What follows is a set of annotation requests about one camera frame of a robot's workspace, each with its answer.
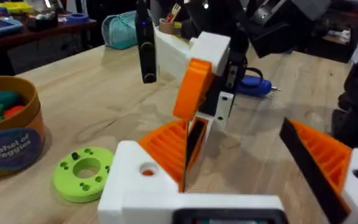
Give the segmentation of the white orange left gripper right finger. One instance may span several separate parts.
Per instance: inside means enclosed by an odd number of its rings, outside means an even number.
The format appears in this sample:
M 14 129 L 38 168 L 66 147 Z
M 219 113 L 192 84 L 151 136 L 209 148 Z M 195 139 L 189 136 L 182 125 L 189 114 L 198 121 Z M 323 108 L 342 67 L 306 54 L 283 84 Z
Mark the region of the white orange left gripper right finger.
M 329 223 L 358 223 L 358 147 L 284 118 L 279 132 Z

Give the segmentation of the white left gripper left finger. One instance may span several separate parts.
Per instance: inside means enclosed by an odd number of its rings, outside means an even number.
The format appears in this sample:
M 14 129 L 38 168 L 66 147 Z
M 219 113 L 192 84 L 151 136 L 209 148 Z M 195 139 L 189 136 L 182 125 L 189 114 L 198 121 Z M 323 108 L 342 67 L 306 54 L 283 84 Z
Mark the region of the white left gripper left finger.
M 117 145 L 98 205 L 100 223 L 171 223 L 178 184 L 135 141 Z

